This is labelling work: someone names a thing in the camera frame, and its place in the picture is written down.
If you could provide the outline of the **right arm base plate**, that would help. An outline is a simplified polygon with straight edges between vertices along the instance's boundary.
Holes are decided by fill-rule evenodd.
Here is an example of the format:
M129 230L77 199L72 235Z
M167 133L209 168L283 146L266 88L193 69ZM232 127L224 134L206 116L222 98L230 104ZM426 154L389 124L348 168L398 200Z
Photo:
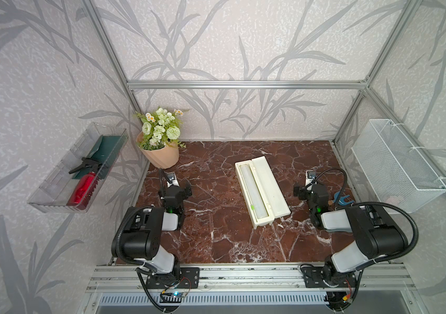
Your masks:
M318 289L352 289L358 282L354 272L339 273L333 266L314 266L302 264L300 266L306 288Z

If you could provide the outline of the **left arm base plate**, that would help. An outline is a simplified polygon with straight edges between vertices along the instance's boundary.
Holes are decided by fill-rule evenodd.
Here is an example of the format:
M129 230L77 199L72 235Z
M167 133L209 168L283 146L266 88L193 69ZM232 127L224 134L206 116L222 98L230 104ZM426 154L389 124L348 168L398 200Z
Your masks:
M198 267L175 268L170 273L148 276L146 287L148 289L166 289L175 286L181 289L197 289L201 269Z

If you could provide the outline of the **clear plastic wrap roll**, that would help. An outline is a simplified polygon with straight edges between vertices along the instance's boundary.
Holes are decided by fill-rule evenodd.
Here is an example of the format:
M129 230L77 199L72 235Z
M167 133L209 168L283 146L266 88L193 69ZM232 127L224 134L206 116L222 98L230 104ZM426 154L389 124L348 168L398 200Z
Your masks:
M257 219L268 216L263 199L260 195L257 182L255 181L253 172L249 164L244 164L239 167L243 176L245 186L251 202L251 208L254 210Z

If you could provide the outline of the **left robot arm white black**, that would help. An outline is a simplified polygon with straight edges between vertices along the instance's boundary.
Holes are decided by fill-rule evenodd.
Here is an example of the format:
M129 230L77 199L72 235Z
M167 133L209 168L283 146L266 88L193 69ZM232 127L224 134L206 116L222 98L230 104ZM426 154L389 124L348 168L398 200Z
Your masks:
M185 221L184 201L192 195L190 183L180 187L168 185L160 191L161 206L130 207L114 236L111 253L127 264L135 264L146 276L181 276L178 258L161 245L163 232L182 228Z

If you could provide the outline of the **cream plastic wrap dispenser base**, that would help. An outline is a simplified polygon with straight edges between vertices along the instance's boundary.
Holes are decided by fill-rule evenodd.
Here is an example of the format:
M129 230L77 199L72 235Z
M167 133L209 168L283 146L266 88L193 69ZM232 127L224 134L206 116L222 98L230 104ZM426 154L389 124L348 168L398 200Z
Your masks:
M258 170L251 160L235 164L237 179L254 229L271 225L275 220Z

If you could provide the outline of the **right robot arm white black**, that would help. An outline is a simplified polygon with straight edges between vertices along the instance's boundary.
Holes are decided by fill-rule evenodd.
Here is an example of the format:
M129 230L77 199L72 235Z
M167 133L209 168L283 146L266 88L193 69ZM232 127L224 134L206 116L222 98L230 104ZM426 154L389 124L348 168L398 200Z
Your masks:
M337 281L380 262L409 254L419 241L419 228L409 213L395 205L365 201L329 210L325 186L294 185L293 195L308 203L313 226L326 232L348 232L354 241L326 259L320 272Z

